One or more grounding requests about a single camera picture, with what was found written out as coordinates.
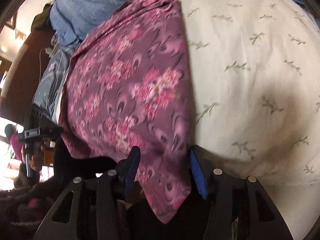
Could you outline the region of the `person's left hand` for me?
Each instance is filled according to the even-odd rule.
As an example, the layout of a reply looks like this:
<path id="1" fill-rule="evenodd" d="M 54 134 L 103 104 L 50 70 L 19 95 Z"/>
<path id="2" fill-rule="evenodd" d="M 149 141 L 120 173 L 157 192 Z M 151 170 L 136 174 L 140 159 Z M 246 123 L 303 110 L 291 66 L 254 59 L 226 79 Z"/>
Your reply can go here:
<path id="1" fill-rule="evenodd" d="M 21 149 L 22 162 L 24 164 L 26 164 L 26 162 L 28 162 L 34 171 L 40 172 L 42 170 L 42 166 L 43 166 L 44 150 L 45 150 L 45 147 L 43 145 L 41 145 L 40 149 L 36 153 L 33 154 L 31 159 L 29 161 L 26 161 L 25 156 L 26 156 L 27 151 L 26 151 L 25 147 L 23 146 Z"/>

